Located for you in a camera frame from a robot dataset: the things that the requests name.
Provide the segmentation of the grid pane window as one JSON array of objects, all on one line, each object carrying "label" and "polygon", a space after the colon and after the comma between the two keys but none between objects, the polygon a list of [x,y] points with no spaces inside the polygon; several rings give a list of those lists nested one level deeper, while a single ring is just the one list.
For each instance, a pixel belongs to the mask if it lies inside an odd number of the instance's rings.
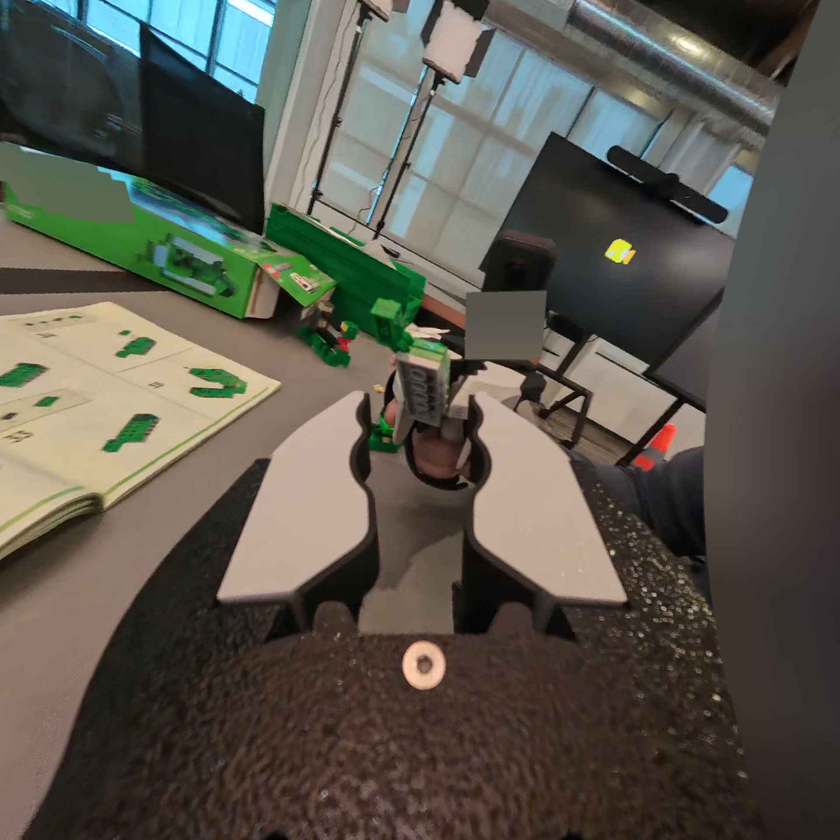
[{"label": "grid pane window", "polygon": [[444,84],[419,121],[433,79],[421,29],[432,2],[411,2],[389,23],[367,25],[320,182],[316,217],[365,238],[385,210],[383,234],[454,273],[478,271],[491,240],[552,133],[604,160],[621,145],[728,210],[720,231],[738,235],[753,177],[739,148],[695,129],[676,107],[644,106],[636,93],[597,86],[510,37],[494,35],[474,78]]},{"label": "grid pane window", "polygon": [[182,57],[255,102],[277,1],[45,1],[93,32],[140,53],[148,25]]}]

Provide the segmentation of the grey desk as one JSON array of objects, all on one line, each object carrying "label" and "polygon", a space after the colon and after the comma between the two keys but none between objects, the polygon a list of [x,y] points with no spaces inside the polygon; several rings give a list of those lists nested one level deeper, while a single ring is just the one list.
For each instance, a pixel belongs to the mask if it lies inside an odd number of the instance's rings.
[{"label": "grey desk", "polygon": [[154,290],[2,216],[2,314],[112,300],[282,383],[281,391],[114,509],[61,526],[2,562],[2,838],[20,838],[46,796],[115,629],[166,561],[221,557],[245,497],[212,505],[258,460],[346,393],[384,385],[386,347],[362,334],[331,369],[285,316],[239,321]]}]

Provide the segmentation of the orange traffic cone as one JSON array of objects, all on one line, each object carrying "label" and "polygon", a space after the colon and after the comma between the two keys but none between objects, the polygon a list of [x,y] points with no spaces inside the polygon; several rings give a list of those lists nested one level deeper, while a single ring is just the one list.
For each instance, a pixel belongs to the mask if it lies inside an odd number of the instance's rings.
[{"label": "orange traffic cone", "polygon": [[649,471],[662,463],[673,443],[677,427],[672,423],[666,423],[647,443],[644,449],[633,459],[632,466],[644,471]]}]

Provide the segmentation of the red and green brick figure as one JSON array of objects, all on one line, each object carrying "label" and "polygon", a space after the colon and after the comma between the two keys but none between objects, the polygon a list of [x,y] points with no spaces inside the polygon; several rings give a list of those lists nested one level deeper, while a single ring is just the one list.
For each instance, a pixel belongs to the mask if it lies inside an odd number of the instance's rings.
[{"label": "red and green brick figure", "polygon": [[351,363],[350,344],[360,327],[350,320],[332,324],[334,306],[320,300],[301,313],[297,336],[328,366],[347,369]]}]

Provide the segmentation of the studio panel light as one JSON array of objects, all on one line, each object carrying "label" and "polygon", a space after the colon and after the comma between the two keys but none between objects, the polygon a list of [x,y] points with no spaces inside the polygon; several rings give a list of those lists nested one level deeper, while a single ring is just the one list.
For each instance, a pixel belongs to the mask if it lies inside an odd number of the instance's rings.
[{"label": "studio panel light", "polygon": [[474,78],[496,33],[485,26],[490,1],[435,1],[421,33],[423,64],[459,84]]}]

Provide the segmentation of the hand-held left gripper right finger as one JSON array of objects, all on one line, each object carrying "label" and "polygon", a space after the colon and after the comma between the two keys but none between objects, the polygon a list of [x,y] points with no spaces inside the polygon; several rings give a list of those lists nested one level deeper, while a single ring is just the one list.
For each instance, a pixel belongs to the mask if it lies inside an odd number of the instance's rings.
[{"label": "hand-held left gripper right finger", "polygon": [[560,605],[624,606],[627,594],[570,453],[486,392],[470,397],[469,422],[476,490],[468,546]]}]

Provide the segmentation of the green toy brick box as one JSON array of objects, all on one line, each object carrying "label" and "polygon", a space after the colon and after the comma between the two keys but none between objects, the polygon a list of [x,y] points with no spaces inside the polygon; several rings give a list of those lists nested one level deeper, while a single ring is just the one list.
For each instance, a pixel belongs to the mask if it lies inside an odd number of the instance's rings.
[{"label": "green toy brick box", "polygon": [[200,301],[237,319],[269,319],[281,294],[308,315],[331,302],[336,282],[309,258],[224,221],[139,177],[98,170],[119,186],[133,220],[104,220],[50,212],[26,203],[22,188],[5,186],[11,220],[64,245]]}]

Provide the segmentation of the person's right hand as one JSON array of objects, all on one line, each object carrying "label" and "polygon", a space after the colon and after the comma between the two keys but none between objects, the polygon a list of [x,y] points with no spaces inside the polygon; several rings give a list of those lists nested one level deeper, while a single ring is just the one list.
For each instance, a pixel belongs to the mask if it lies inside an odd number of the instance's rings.
[{"label": "person's right hand", "polygon": [[469,479],[465,478],[469,469],[463,456],[466,446],[463,435],[458,439],[447,437],[438,427],[422,430],[413,427],[410,434],[404,434],[400,428],[400,406],[393,396],[386,400],[382,417],[398,437],[408,441],[406,460],[422,482],[447,490],[465,490],[469,486]]}]

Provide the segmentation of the black computer monitor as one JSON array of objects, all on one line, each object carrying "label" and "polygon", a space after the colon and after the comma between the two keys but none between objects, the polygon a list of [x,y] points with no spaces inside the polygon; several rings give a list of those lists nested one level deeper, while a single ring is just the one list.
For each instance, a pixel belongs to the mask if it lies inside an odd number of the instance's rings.
[{"label": "black computer monitor", "polygon": [[1,2],[1,141],[141,176],[140,59],[41,2]]},{"label": "black computer monitor", "polygon": [[143,176],[261,235],[265,111],[140,26]]}]

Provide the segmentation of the black display stand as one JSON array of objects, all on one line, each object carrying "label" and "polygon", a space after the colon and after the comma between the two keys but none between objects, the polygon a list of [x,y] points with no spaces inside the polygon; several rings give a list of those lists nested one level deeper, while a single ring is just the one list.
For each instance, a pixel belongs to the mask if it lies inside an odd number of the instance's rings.
[{"label": "black display stand", "polygon": [[592,405],[593,393],[577,382],[569,379],[567,373],[571,366],[579,360],[583,350],[595,339],[595,336],[591,332],[584,331],[583,328],[574,324],[572,321],[562,318],[552,310],[547,310],[546,312],[545,328],[572,342],[571,349],[562,358],[559,366],[555,370],[551,370],[541,362],[531,360],[516,362],[514,366],[521,368],[527,374],[535,371],[537,374],[547,377],[550,381],[561,385],[565,389],[566,393],[561,398],[557,398],[549,406],[540,407],[538,416],[541,419],[547,419],[557,413],[562,407],[566,407],[576,400],[581,400],[581,410],[577,413],[573,431],[569,438],[561,442],[563,447],[572,451],[580,443],[583,436],[585,422]]}]

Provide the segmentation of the black chair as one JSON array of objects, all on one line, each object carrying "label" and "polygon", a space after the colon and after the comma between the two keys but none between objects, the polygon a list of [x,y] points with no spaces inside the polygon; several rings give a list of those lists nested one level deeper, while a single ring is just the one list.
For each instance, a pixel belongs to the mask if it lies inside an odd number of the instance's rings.
[{"label": "black chair", "polygon": [[488,248],[483,291],[545,291],[553,272],[556,246],[550,238],[508,230]]}]

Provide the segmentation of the silver ventilation duct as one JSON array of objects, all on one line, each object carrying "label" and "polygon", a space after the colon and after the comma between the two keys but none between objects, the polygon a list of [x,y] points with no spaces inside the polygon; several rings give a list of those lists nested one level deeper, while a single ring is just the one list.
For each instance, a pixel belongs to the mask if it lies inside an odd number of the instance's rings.
[{"label": "silver ventilation duct", "polygon": [[783,88],[639,2],[572,2],[563,33],[696,114],[753,137],[769,134]]}]

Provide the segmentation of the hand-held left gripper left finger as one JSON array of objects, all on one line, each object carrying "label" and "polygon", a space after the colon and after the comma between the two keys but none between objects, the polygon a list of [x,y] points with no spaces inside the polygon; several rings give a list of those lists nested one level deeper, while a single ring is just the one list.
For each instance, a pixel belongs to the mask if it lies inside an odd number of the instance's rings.
[{"label": "hand-held left gripper left finger", "polygon": [[375,545],[370,431],[370,397],[352,391],[275,449],[217,590],[219,604],[302,598],[341,561]]}]

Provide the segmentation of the green brick block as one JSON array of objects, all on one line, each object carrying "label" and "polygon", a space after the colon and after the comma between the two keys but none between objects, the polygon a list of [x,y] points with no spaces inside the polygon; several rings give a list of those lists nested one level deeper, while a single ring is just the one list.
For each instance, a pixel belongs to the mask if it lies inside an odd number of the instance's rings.
[{"label": "green brick block", "polygon": [[371,308],[371,317],[377,342],[392,350],[398,349],[406,333],[402,305],[398,301],[380,297]]}]

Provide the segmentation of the brick building instruction booklet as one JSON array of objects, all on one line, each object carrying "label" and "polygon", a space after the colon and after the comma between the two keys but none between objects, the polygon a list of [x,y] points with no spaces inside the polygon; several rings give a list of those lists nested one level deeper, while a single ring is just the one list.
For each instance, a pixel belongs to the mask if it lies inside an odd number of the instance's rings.
[{"label": "brick building instruction booklet", "polygon": [[279,389],[113,302],[2,316],[2,560],[108,510]]}]

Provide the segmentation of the large black display screen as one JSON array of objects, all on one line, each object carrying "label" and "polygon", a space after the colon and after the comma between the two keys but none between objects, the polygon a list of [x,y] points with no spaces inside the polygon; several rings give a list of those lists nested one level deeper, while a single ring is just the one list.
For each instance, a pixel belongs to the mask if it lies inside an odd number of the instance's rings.
[{"label": "large black display screen", "polygon": [[551,133],[498,234],[550,238],[547,307],[646,364],[716,302],[734,240]]}]

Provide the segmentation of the green and grey brick assembly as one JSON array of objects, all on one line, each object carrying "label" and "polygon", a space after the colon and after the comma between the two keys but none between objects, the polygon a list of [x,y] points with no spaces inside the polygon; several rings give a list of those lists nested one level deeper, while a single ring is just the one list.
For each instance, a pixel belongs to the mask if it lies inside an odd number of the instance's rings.
[{"label": "green and grey brick assembly", "polygon": [[437,427],[448,407],[452,356],[439,337],[404,330],[395,348],[402,416]]}]

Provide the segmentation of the green lego tray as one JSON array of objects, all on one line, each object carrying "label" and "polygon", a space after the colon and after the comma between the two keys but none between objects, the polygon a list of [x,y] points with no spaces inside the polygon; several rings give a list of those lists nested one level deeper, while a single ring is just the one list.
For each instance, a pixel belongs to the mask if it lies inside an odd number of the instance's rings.
[{"label": "green lego tray", "polygon": [[378,243],[362,244],[278,203],[271,205],[265,236],[306,257],[335,281],[330,298],[335,319],[355,322],[373,335],[371,309],[382,298],[396,301],[406,322],[414,322],[424,300],[426,278],[389,256]]}]

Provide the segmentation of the black light tripod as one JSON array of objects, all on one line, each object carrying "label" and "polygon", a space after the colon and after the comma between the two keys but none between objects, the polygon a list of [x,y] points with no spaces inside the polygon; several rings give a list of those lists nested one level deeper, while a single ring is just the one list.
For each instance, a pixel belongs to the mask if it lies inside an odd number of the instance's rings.
[{"label": "black light tripod", "polygon": [[385,231],[388,215],[403,178],[413,166],[415,149],[423,135],[428,115],[432,113],[434,119],[438,119],[440,114],[452,118],[457,115],[453,103],[440,96],[447,83],[448,79],[439,70],[430,66],[423,67],[391,157],[371,193],[370,205],[364,210],[364,226],[372,233],[373,241],[379,239]]},{"label": "black light tripod", "polygon": [[347,50],[346,60],[344,63],[339,63],[337,65],[337,67],[343,69],[343,75],[341,78],[339,92],[335,99],[329,131],[324,136],[325,139],[322,145],[318,169],[311,184],[310,196],[307,209],[305,211],[307,216],[312,215],[312,211],[322,195],[322,178],[329,162],[334,135],[342,122],[344,100],[353,77],[354,65],[361,52],[364,32],[367,25],[373,18],[377,18],[387,23],[391,19],[391,16],[395,13],[403,14],[407,8],[405,2],[397,1],[358,1],[356,2],[356,6],[357,10],[355,20],[353,21],[353,38],[350,42],[350,47]]}]

